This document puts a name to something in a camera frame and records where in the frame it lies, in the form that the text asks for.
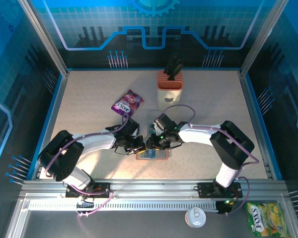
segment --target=enclosure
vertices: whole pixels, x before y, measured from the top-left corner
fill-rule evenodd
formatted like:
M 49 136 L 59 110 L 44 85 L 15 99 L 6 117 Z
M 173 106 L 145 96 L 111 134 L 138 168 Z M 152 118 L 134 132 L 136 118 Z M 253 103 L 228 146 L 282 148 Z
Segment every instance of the enclosure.
M 147 140 L 162 112 L 157 75 L 175 53 L 192 123 L 229 120 L 251 139 L 260 162 L 241 172 L 247 201 L 280 203 L 298 237 L 298 0 L 0 1 L 0 237 L 253 237 L 244 208 L 220 216 L 226 199 L 193 189 L 221 167 L 212 146 L 184 143 L 163 160 L 84 154 L 77 167 L 114 194 L 88 218 L 38 162 L 61 130 L 121 123 L 111 106 L 129 89 L 144 100 L 132 119 Z M 184 219 L 195 206 L 207 213 L 199 229 Z

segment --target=speckled countertop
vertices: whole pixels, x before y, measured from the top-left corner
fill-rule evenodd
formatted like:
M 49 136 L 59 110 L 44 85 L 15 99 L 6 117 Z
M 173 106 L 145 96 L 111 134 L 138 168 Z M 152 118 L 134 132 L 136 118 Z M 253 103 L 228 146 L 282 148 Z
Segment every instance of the speckled countertop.
M 54 127 L 70 133 L 91 133 L 121 122 L 111 106 L 128 89 L 144 99 L 132 118 L 146 136 L 149 119 L 158 115 L 155 70 L 148 71 L 72 71 Z M 180 103 L 196 110 L 194 124 L 214 125 L 225 120 L 234 122 L 255 144 L 253 155 L 260 164 L 246 166 L 241 175 L 266 179 L 242 88 L 236 71 L 183 70 L 184 89 Z M 191 111 L 171 109 L 169 117 L 176 122 L 187 120 Z M 172 151 L 168 160 L 140 161 L 136 156 L 122 156 L 112 150 L 101 150 L 82 156 L 78 167 L 93 178 L 107 179 L 213 179 L 222 162 L 213 147 L 187 143 Z

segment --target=snack bag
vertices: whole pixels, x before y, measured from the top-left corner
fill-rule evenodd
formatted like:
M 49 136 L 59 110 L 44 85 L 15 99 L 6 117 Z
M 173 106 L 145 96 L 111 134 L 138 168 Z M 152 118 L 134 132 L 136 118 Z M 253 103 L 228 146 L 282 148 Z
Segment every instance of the snack bag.
M 280 204 L 247 202 L 245 209 L 248 213 L 248 226 L 254 236 L 291 238 Z
M 111 109 L 120 115 L 128 113 L 131 117 L 143 101 L 144 100 L 138 94 L 129 89 L 127 93 L 112 105 Z

